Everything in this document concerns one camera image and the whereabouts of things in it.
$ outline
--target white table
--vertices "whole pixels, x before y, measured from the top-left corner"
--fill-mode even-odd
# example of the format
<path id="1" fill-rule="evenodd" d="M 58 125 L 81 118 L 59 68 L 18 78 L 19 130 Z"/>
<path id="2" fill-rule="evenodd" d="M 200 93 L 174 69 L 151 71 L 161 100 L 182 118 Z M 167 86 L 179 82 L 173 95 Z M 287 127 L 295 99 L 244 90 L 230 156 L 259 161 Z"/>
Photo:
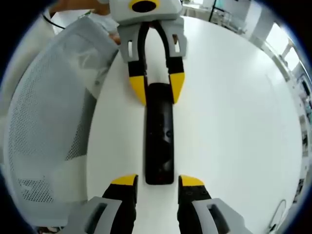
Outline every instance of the white table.
<path id="1" fill-rule="evenodd" d="M 137 173 L 134 234 L 177 234 L 177 177 L 204 181 L 212 197 L 263 233 L 279 202 L 293 201 L 300 174 L 301 133 L 286 83 L 273 61 L 233 32 L 185 18 L 186 79 L 174 106 L 175 182 L 150 186 L 143 173 L 145 108 L 118 54 L 104 82 L 87 153 L 88 197 L 117 177 Z M 149 82 L 167 80 L 164 50 L 148 33 Z"/>

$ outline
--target black cable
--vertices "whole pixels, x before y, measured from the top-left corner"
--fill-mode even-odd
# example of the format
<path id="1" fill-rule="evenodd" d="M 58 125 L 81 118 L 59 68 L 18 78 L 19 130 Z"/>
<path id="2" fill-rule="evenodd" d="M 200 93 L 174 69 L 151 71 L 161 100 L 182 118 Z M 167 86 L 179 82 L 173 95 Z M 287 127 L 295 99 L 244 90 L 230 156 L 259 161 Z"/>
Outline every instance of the black cable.
<path id="1" fill-rule="evenodd" d="M 47 21 L 48 23 L 54 25 L 55 27 L 58 27 L 58 28 L 61 28 L 61 29 L 65 29 L 64 27 L 59 26 L 58 24 L 56 24 L 56 23 L 50 21 L 44 14 L 42 14 L 42 16 L 43 16 L 43 18 L 45 19 L 45 21 Z"/>

